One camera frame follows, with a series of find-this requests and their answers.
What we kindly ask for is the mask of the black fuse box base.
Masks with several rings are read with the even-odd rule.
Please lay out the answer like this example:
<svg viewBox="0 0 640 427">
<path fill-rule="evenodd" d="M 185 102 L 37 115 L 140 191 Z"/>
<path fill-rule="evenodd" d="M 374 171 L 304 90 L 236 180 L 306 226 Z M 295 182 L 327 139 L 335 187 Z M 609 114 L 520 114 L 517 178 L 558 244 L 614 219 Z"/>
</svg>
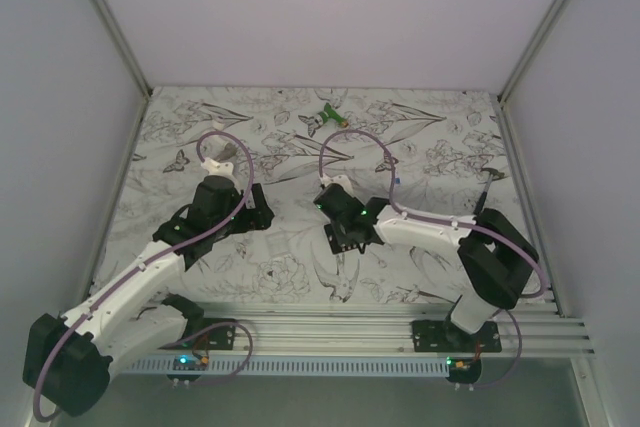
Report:
<svg viewBox="0 0 640 427">
<path fill-rule="evenodd" d="M 331 224 L 326 224 L 324 226 L 324 232 L 329 243 L 330 250 L 334 255 L 339 255 L 352 250 L 356 250 L 362 255 L 365 254 L 367 246 L 366 243 L 357 243 L 349 240 L 343 234 L 339 234 Z"/>
</svg>

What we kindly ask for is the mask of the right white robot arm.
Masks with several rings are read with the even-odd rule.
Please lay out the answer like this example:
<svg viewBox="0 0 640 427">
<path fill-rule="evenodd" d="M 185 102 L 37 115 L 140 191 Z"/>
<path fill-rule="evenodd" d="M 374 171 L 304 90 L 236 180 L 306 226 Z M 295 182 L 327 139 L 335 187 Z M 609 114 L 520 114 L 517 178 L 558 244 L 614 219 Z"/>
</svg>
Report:
<svg viewBox="0 0 640 427">
<path fill-rule="evenodd" d="M 539 279 L 534 297 L 548 287 L 535 248 L 495 209 L 475 216 L 433 214 L 400 206 L 391 198 L 372 197 L 363 203 L 344 176 L 324 176 L 321 185 L 314 205 L 329 220 L 329 234 L 338 248 L 364 251 L 377 244 L 457 255 L 470 286 L 455 301 L 443 327 L 452 350 L 468 350 L 496 312 L 513 309 L 526 296 L 533 274 Z"/>
</svg>

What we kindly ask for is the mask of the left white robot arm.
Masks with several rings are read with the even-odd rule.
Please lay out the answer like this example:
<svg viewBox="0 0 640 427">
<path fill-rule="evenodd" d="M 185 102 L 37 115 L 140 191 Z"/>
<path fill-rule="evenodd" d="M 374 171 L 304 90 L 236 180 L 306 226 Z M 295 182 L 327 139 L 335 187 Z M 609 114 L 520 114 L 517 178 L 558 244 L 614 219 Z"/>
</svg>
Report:
<svg viewBox="0 0 640 427">
<path fill-rule="evenodd" d="M 120 274 L 76 307 L 32 324 L 22 378 L 34 390 L 34 418 L 46 423 L 55 417 L 42 412 L 43 399 L 55 413 L 86 413 L 120 372 L 154 350 L 190 349 L 209 336 L 221 337 L 221 349 L 230 349 L 237 321 L 207 319 L 179 294 L 168 294 L 157 306 L 148 302 L 215 243 L 266 230 L 273 218 L 261 184 L 239 191 L 227 177 L 206 176 L 192 202 L 161 224 Z"/>
</svg>

